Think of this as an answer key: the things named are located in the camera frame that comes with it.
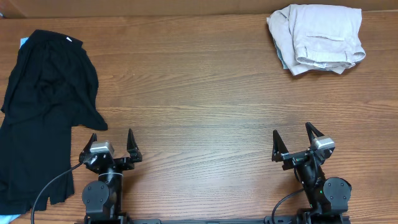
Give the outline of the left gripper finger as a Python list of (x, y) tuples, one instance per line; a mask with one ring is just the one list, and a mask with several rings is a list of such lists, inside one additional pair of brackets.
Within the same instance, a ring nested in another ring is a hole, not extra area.
[(142, 162), (142, 154), (136, 144), (132, 129), (129, 129), (127, 135), (127, 152), (133, 162)]
[(90, 148), (92, 146), (92, 144), (97, 141), (97, 135), (96, 133), (93, 133), (88, 141), (88, 143), (86, 144), (86, 146), (83, 148), (82, 150), (82, 154), (87, 154), (90, 152)]

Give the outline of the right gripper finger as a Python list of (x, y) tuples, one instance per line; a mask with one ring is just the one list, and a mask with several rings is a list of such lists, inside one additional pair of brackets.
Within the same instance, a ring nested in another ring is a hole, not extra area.
[(287, 155), (289, 155), (289, 151), (287, 150), (280, 134), (276, 129), (273, 130), (272, 161), (281, 162)]
[(320, 132), (316, 127), (311, 122), (306, 122), (305, 127), (307, 130), (307, 135), (308, 139), (310, 141), (310, 144), (313, 142), (313, 140), (317, 137), (324, 136), (322, 132)]

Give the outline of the black t-shirt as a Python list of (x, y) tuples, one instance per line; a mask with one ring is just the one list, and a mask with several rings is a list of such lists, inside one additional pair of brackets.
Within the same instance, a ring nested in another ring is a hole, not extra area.
[(74, 193), (72, 127), (105, 131), (96, 110), (98, 77), (82, 42), (34, 31), (19, 49), (1, 125), (1, 213), (64, 202)]

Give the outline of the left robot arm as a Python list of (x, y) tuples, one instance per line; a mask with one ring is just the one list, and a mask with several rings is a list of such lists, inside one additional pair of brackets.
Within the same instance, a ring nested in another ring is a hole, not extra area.
[(114, 148), (109, 141), (97, 141), (92, 134), (79, 155), (79, 162), (98, 175), (96, 181), (86, 185), (82, 191), (85, 204), (85, 223), (132, 223), (132, 219), (122, 211), (123, 172), (134, 169), (134, 164), (142, 162), (142, 154), (136, 144), (133, 131), (127, 135), (126, 157), (115, 158)]

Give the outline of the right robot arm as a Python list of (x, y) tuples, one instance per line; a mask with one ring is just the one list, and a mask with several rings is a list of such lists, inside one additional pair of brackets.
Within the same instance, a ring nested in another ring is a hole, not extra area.
[[(302, 188), (281, 199), (273, 208), (269, 220), (271, 223), (283, 220), (296, 224), (349, 223), (349, 217), (343, 214), (348, 211), (351, 184), (340, 177), (326, 178), (322, 170), (322, 165), (335, 150), (335, 142), (312, 123), (305, 123), (305, 127), (310, 145), (306, 150), (293, 154), (288, 151), (279, 132), (273, 130), (272, 161), (282, 162), (283, 170), (292, 169)], [(275, 214), (283, 202), (302, 192), (307, 197), (309, 208), (298, 209), (295, 216)]]

